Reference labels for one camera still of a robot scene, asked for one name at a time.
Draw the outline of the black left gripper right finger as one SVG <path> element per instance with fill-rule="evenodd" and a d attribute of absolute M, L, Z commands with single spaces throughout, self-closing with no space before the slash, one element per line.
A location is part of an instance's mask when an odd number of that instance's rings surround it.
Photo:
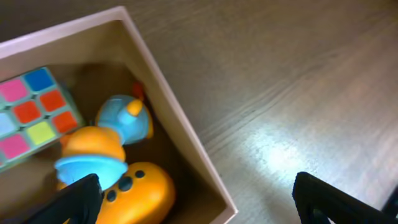
<path fill-rule="evenodd" d="M 377 210 L 307 172 L 299 172 L 292 196 L 304 224 L 397 224 L 397 189 L 382 210 Z"/>

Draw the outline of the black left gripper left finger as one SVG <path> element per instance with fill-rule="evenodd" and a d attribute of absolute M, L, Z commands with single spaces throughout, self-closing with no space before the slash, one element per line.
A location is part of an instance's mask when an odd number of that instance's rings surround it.
<path fill-rule="evenodd" d="M 28 213 L 20 223 L 95 224 L 102 202 L 99 177 L 89 174 L 57 192 L 48 202 Z"/>

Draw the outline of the small orange egg toy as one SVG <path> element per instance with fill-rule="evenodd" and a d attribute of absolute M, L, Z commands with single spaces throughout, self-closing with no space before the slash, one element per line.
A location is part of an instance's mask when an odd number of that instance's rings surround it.
<path fill-rule="evenodd" d="M 62 157 L 55 162 L 58 189 L 96 174 L 101 189 L 106 190 L 127 172 L 124 146 L 154 134 L 152 116 L 144 99 L 143 85 L 135 82 L 131 95 L 108 98 L 92 125 L 60 139 Z"/>

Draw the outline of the orange rubber duck toy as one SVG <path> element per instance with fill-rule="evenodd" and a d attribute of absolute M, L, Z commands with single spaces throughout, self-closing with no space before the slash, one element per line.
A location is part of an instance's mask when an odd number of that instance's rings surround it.
<path fill-rule="evenodd" d="M 55 168 L 65 185 L 98 176 L 104 199 L 97 223 L 161 223 L 175 202 L 171 177 L 151 162 L 58 161 Z"/>

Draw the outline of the pink cardboard box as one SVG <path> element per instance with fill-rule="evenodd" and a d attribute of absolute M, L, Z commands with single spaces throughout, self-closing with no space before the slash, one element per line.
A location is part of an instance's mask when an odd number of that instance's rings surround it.
<path fill-rule="evenodd" d="M 48 66 L 92 120 L 111 95 L 139 80 L 154 110 L 155 136 L 131 146 L 130 161 L 163 166 L 177 185 L 168 223 L 227 223 L 237 208 L 125 7 L 42 29 L 1 43 L 1 77 Z"/>

